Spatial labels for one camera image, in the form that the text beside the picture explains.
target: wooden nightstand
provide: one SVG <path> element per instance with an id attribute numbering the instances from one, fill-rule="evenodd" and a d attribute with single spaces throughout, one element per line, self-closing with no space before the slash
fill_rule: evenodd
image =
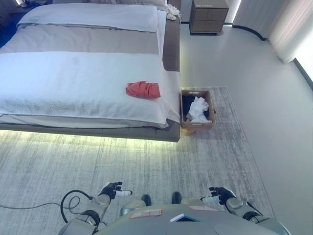
<path id="1" fill-rule="evenodd" d="M 189 21 L 190 34 L 217 35 L 228 13 L 225 0 L 193 0 Z"/>

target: gray rug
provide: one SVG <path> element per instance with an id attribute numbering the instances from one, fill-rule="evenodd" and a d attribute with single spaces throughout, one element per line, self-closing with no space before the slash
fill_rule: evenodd
<path id="1" fill-rule="evenodd" d="M 124 189 L 134 194 L 112 201 L 105 216 L 109 223 L 127 201 L 144 193 L 154 204 L 170 203 L 176 190 L 200 198 L 209 195 L 211 186 L 227 186 L 273 216 L 227 87 L 201 90 L 206 89 L 217 111 L 216 126 L 182 134 L 179 143 L 0 130 L 0 204 L 60 202 L 72 189 L 95 195 L 106 181 L 123 181 Z M 82 200 L 80 210 L 87 203 Z M 54 235 L 63 225 L 54 205 L 0 208 L 1 235 Z"/>

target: white floor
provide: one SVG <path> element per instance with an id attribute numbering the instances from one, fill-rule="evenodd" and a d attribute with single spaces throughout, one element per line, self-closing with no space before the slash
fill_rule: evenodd
<path id="1" fill-rule="evenodd" d="M 296 66 L 231 27 L 190 36 L 183 24 L 180 50 L 181 85 L 228 86 L 276 218 L 293 235 L 312 235 L 313 93 Z"/>

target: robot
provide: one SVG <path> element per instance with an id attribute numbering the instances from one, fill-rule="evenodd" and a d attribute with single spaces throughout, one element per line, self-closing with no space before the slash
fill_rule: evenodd
<path id="1" fill-rule="evenodd" d="M 122 182 L 107 183 L 86 211 L 75 219 L 67 221 L 59 235 L 291 235 L 278 221 L 267 218 L 249 202 L 237 198 L 223 187 L 209 188 L 210 197 L 182 198 L 174 192 L 172 204 L 151 205 L 151 199 L 144 195 L 133 200 L 120 210 L 120 217 L 100 231 L 98 226 L 116 196 L 129 196 L 131 191 L 121 190 Z M 227 212 L 207 206 L 211 198 L 219 200 Z"/>

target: red towel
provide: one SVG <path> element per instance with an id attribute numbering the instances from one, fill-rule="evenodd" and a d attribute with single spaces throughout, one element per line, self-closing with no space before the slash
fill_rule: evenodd
<path id="1" fill-rule="evenodd" d="M 145 81 L 128 83 L 128 87 L 126 87 L 126 93 L 133 97 L 140 96 L 150 99 L 161 97 L 158 83 L 150 83 Z"/>

